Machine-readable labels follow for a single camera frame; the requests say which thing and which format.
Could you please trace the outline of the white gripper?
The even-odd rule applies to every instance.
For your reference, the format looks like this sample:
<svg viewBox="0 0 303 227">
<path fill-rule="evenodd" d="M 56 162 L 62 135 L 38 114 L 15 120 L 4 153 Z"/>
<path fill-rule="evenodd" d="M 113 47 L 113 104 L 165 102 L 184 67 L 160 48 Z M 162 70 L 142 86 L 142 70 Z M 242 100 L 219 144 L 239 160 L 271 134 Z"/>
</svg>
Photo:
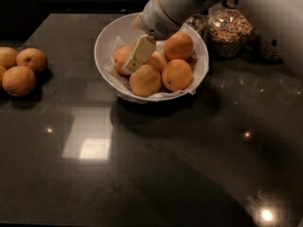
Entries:
<svg viewBox="0 0 303 227">
<path fill-rule="evenodd" d="M 141 29 L 151 36 L 142 35 L 136 39 L 122 67 L 126 74 L 135 72 L 151 57 L 156 50 L 155 39 L 166 40 L 181 26 L 172 22 L 167 16 L 161 7 L 160 0 L 150 0 L 143 11 L 132 21 L 132 27 L 137 30 Z"/>
</svg>

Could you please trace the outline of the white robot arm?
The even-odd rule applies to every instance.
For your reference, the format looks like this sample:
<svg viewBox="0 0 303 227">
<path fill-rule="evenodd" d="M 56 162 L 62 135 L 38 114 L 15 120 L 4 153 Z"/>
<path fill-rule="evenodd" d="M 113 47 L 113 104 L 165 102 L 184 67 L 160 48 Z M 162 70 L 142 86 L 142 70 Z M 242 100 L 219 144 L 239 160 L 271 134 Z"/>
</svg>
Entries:
<svg viewBox="0 0 303 227">
<path fill-rule="evenodd" d="M 303 78 L 303 0 L 150 0 L 132 26 L 166 40 L 187 17 L 225 1 Z"/>
</svg>

